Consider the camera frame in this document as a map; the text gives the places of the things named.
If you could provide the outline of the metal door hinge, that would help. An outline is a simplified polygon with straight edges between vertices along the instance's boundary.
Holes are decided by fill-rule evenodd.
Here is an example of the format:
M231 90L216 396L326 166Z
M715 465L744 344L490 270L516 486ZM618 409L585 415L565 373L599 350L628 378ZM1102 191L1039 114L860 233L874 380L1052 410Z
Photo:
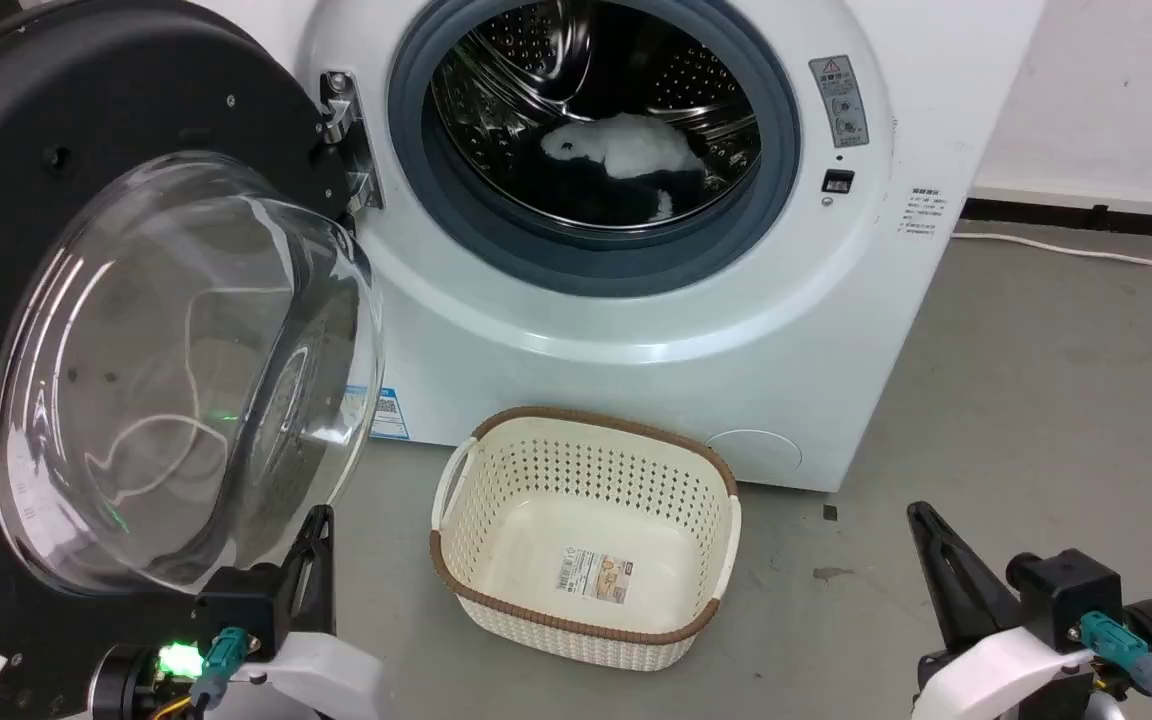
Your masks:
M349 191L347 210L361 215L364 210L385 206L374 147L361 104L356 78L344 70L320 74L320 105L325 113L323 138L338 156L346 170Z

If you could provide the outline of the cream perforated laundry basket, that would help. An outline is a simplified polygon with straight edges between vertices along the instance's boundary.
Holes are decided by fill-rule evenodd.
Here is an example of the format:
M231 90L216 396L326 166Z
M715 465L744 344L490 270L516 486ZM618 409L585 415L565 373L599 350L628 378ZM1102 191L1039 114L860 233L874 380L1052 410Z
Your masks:
M490 416L453 452L430 521L435 574L485 632L654 673L717 616L742 509L730 468L694 439L526 406ZM558 592L568 546L634 561L626 602Z

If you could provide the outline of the dark garment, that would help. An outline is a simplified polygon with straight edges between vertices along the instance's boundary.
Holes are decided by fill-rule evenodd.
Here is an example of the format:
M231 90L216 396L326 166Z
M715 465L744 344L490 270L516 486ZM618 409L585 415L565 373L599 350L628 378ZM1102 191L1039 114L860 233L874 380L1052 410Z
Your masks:
M705 200L703 169L609 176L600 162L558 160L535 151L515 161L511 190L530 209L563 222L626 228L659 223Z

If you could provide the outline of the clear glass door bowl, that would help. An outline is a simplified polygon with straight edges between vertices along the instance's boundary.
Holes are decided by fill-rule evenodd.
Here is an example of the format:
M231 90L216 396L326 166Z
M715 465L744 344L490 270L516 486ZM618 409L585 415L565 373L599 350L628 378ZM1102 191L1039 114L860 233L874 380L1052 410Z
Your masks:
M77 594L194 594L273 562L342 497L384 373L353 233L218 152L88 202L0 363L0 524Z

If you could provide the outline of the teal left gripper connector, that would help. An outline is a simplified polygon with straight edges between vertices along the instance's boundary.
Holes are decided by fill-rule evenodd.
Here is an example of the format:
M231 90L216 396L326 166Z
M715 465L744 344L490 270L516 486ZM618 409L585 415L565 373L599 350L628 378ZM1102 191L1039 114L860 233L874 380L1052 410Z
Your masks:
M247 630L228 626L212 641L200 674L191 687L191 706L202 714L207 708L219 706L228 691L230 679L237 674L250 653L250 635Z

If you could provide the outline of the black washer door with glass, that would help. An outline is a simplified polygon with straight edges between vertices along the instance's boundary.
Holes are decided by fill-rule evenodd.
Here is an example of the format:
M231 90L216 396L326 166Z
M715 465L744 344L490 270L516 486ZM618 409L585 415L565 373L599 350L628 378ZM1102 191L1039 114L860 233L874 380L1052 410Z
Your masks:
M270 51L191 0L61 0L6 15L0 363L18 306L67 225L111 182L164 156L228 156L355 237L325 119ZM194 594L77 594L26 569L0 524L0 655L9 659L0 720L90 717L88 689L111 647L194 639L196 598L218 573L283 561L220 569Z

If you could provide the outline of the teal right gripper connector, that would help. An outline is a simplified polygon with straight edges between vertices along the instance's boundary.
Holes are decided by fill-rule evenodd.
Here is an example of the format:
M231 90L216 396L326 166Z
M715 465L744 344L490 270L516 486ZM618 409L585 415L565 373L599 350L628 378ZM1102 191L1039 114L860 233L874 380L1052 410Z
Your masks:
M1152 651L1146 641L1100 611L1079 619L1079 642L1094 655L1126 670L1138 691L1152 697Z

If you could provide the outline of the blue energy label sticker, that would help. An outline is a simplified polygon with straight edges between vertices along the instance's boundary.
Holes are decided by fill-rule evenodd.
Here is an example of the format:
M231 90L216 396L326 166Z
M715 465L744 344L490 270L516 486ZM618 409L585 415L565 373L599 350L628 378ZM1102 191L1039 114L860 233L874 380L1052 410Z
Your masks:
M399 406L397 393L393 388L381 387L379 389L370 434L374 438L410 441L404 415Z

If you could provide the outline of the black baseboard strip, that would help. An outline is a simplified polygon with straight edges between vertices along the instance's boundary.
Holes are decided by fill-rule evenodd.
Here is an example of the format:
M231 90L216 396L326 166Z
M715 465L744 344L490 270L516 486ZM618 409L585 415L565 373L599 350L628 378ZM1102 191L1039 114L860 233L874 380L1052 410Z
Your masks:
M1152 236L1152 214L1115 211L1097 204L1092 209L1033 204L1033 202L968 199L961 219L969 222L1047 225L1079 229Z

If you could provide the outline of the stainless steel washer drum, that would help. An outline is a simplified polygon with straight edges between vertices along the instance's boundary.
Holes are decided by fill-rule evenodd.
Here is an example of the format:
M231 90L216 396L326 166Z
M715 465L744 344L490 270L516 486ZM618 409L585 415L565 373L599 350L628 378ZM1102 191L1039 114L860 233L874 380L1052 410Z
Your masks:
M444 55L429 96L444 135L490 191L581 232L653 232L717 205L761 156L753 106L732 69L668 20L611 0L536 0L473 26ZM620 113L685 132L707 165L707 200L662 223L563 222L511 190L515 161L547 129Z

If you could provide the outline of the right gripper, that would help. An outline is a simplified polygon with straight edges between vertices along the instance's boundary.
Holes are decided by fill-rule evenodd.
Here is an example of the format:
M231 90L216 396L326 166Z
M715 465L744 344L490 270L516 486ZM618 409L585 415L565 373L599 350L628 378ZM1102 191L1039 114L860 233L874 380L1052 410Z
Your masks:
M1124 602L1120 575L1079 550L1020 553L1002 577L927 501L908 505L945 646L923 655L914 720L1126 720L1138 691L1079 642L1100 611L1152 651L1152 600Z

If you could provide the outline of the grey warning sticker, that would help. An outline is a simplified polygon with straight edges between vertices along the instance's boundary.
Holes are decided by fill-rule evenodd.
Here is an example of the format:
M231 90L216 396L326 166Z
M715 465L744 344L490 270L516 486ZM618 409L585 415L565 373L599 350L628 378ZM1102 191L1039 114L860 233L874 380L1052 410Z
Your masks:
M867 145L867 111L861 88L847 55L820 56L809 61L814 86L823 97L833 146L854 149Z

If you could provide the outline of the white fluffy garment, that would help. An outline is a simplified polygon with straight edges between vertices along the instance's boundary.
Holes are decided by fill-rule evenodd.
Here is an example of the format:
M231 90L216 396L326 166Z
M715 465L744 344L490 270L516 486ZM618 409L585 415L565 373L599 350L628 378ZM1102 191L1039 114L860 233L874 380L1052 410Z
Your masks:
M541 132L535 151L558 160L600 162L616 179L660 169L703 169L707 187L707 165L692 150L685 132L659 118L620 113L590 122L568 122Z

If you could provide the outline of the teal gripper connector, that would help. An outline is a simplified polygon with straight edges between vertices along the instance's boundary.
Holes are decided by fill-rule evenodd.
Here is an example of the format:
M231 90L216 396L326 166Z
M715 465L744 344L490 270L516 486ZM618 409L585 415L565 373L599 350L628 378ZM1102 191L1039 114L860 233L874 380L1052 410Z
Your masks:
M1146 641L1100 611L1079 619L1079 642L1094 655L1126 670L1138 691L1152 697L1152 651Z
M219 706L228 691L230 679L237 674L250 653L250 635L247 630L228 626L212 641L200 674L191 687L191 706L202 714L207 708Z

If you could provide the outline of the small printed text sticker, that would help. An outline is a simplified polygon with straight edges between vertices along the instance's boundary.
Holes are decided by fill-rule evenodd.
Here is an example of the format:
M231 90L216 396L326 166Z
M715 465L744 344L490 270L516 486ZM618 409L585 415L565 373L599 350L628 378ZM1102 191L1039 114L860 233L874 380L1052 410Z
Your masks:
M899 232L914 236L935 236L947 209L946 197L933 188L911 188L901 210Z

